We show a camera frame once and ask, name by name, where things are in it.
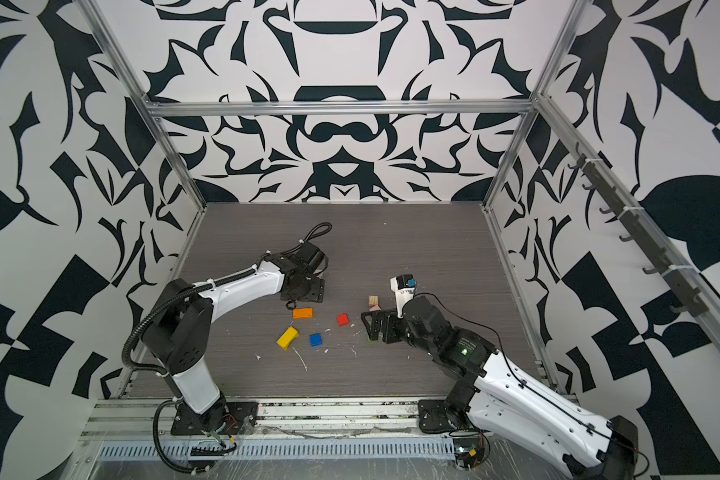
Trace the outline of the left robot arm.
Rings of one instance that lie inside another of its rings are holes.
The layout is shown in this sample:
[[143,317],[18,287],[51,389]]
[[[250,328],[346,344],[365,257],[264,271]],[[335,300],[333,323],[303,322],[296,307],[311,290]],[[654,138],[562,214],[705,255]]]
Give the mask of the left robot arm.
[[226,400],[205,360],[213,323],[263,297],[278,296],[290,310],[300,302],[320,303],[327,266],[327,255],[303,240],[221,278],[192,284],[176,279],[133,327],[121,350],[123,365],[161,376],[197,420],[216,421],[224,415]]

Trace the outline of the aluminium front rail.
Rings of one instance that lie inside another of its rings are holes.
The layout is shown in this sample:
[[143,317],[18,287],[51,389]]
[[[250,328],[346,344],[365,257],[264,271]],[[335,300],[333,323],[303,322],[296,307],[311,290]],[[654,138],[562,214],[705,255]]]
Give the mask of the aluminium front rail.
[[158,462],[162,456],[200,471],[224,462],[432,460],[466,464],[497,450],[494,433],[425,434],[417,402],[438,397],[238,399],[258,402],[255,427],[237,435],[173,436],[176,408],[157,399],[101,401],[71,456],[87,475],[98,462]]

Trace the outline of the orange wood block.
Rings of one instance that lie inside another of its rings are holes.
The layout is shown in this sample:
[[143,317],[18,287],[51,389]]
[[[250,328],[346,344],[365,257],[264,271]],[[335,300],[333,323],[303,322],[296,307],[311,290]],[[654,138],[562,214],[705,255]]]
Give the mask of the orange wood block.
[[292,311],[294,320],[312,319],[313,317],[314,310],[312,308],[297,308]]

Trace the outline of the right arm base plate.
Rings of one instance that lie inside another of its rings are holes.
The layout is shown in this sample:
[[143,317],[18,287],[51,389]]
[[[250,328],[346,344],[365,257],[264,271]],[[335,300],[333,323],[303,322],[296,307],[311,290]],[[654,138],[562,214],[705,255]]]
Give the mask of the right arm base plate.
[[473,431],[469,407],[448,400],[423,399],[417,402],[418,428],[425,434]]

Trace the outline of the yellow arch wood block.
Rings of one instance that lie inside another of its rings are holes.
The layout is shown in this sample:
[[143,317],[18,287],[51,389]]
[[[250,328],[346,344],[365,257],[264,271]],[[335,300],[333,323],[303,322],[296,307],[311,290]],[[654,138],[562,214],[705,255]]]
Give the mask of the yellow arch wood block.
[[293,326],[289,326],[283,334],[278,338],[276,344],[283,350],[287,351],[292,342],[300,336],[299,331]]

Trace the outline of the aluminium frame crossbar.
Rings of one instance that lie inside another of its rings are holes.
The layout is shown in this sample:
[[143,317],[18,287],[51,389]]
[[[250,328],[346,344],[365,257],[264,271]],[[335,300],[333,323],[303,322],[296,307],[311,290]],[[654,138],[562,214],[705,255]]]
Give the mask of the aluminium frame crossbar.
[[147,111],[153,117],[160,118],[226,115],[525,113],[531,107],[532,103],[528,99],[146,103]]

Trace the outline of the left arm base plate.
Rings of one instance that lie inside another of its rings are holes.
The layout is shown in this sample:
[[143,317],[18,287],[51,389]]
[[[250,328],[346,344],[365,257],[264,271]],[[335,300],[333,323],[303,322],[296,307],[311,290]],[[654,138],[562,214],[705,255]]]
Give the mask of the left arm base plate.
[[173,436],[204,435],[215,431],[219,435],[237,435],[252,430],[257,423],[258,402],[216,402],[206,413],[195,413],[180,402],[170,433]]

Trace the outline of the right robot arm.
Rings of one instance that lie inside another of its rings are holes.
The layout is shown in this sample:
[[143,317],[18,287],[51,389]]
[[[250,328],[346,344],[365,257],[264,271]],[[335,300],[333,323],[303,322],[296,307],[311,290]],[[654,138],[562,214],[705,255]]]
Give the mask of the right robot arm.
[[497,434],[570,479],[637,477],[641,453],[631,421],[607,419],[549,389],[498,346],[451,325],[425,296],[361,320],[370,340],[418,348],[454,379],[444,407],[456,428]]

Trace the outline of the black hook rack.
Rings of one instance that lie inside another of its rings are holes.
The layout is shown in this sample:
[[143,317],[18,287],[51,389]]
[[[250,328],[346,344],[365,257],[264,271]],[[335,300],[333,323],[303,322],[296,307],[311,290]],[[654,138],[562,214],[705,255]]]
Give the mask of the black hook rack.
[[680,260],[678,254],[670,252],[669,241],[663,238],[655,222],[643,207],[637,205],[602,158],[585,155],[580,150],[580,143],[575,145],[575,155],[575,163],[568,168],[581,171],[589,181],[583,188],[597,192],[605,202],[605,207],[599,211],[622,225],[626,234],[620,235],[619,240],[635,243],[650,262],[650,267],[642,268],[643,273],[660,275],[677,297],[679,304],[671,304],[670,310],[677,314],[688,313],[693,317],[706,314],[709,306],[701,296],[698,282],[691,277],[693,267]]

